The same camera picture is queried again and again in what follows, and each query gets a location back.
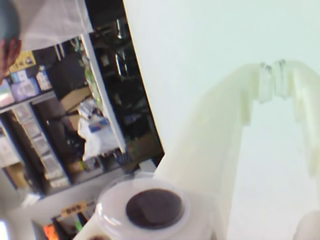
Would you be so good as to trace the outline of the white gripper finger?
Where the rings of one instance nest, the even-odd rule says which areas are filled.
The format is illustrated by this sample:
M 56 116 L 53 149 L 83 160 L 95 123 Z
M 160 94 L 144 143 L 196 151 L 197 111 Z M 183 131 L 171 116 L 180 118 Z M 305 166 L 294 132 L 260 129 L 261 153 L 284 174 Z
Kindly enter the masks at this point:
M 294 114 L 301 124 L 306 165 L 313 177 L 320 166 L 320 74 L 300 61 L 273 64 L 274 93 L 293 98 Z
M 227 237 L 241 139 L 255 100 L 273 91 L 272 68 L 249 64 L 206 93 L 186 120 L 154 177 L 182 190 L 186 215 L 171 240 L 224 240 Z

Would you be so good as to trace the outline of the person's bare hand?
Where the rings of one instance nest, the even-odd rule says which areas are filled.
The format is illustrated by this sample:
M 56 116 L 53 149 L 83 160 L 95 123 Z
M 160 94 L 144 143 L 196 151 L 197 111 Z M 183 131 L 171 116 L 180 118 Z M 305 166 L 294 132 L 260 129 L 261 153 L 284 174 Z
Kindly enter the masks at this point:
M 9 42 L 5 39 L 0 41 L 0 82 L 6 76 L 9 68 L 15 63 L 21 51 L 21 40 L 12 38 Z

